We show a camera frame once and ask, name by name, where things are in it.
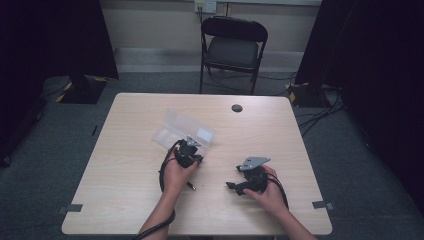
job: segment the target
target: black chair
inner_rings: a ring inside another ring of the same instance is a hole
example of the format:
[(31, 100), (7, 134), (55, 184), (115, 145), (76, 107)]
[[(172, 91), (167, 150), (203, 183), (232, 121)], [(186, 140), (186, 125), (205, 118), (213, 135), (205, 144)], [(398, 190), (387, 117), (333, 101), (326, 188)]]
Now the black chair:
[[(250, 94), (253, 95), (268, 40), (268, 31), (265, 27), (255, 21), (214, 16), (202, 22), (201, 32), (202, 62), (199, 93), (202, 93), (203, 69), (206, 67), (209, 75), (211, 75), (210, 68), (251, 73)], [(206, 36), (212, 36), (209, 46)]]

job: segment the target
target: carpeted floor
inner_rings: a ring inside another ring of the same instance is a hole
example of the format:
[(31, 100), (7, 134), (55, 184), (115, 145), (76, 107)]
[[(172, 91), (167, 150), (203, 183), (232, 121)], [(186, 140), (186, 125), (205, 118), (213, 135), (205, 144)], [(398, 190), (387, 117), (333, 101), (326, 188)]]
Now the carpeted floor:
[[(281, 94), (291, 76), (263, 75), (280, 80), (259, 78), (255, 95)], [(234, 88), (250, 87), (248, 78), (216, 79), (217, 82), (206, 77), (208, 84), (220, 87), (204, 86), (204, 94), (242, 94)], [(116, 94), (196, 94), (199, 73), (121, 73), (120, 80), (108, 82), (96, 105), (56, 103), (60, 91), (55, 90), (66, 81), (67, 77), (46, 80), (44, 94), (48, 103), (43, 117), (11, 155), (11, 166), (0, 169), (0, 239), (131, 239), (66, 236), (61, 232), (65, 216), (56, 211), (72, 201)], [(334, 103), (336, 93), (328, 94)], [(305, 146), (323, 198), (335, 206), (329, 211), (333, 232), (320, 239), (424, 239), (424, 218), (392, 172), (368, 150), (343, 109), (309, 130), (309, 125), (302, 123), (323, 109), (293, 110), (301, 132), (306, 132)]]

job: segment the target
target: wooden table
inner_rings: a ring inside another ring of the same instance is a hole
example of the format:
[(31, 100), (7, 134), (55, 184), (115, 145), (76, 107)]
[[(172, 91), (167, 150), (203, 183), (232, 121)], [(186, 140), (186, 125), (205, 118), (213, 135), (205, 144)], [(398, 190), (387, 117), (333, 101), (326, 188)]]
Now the wooden table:
[[(240, 113), (231, 107), (239, 104)], [(238, 196), (225, 182), (245, 181), (236, 166), (248, 156), (270, 157), (287, 194), (290, 211), (313, 234), (332, 226), (325, 208), (312, 202), (322, 196), (289, 101), (282, 97), (118, 94), (72, 204), (65, 234), (135, 235), (161, 190), (158, 170), (167, 149), (153, 140), (167, 108), (215, 129), (208, 154), (175, 208), (170, 235), (284, 234), (256, 202)]]

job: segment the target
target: white wall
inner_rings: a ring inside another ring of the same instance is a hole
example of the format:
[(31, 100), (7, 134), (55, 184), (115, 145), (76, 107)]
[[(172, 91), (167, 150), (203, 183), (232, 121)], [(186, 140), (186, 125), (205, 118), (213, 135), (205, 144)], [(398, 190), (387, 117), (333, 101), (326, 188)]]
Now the white wall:
[[(200, 20), (193, 1), (102, 0), (114, 48), (200, 49)], [(230, 3), (232, 17), (255, 20), (269, 32), (267, 51), (303, 52), (319, 6)], [(217, 4), (225, 15), (227, 4)]]

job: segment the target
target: forearm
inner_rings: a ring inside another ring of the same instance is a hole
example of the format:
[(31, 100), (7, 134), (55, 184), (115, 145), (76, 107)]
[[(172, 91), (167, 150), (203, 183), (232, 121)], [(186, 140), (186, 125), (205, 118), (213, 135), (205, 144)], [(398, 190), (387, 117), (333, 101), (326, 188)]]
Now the forearm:
[[(150, 214), (149, 218), (143, 224), (140, 232), (144, 232), (166, 220), (172, 215), (175, 204), (177, 203), (179, 192), (164, 192), (159, 199), (155, 209)], [(144, 239), (167, 239), (169, 225), (165, 226), (156, 232), (150, 234)]]
[(290, 240), (317, 239), (288, 210), (278, 212), (275, 217)]

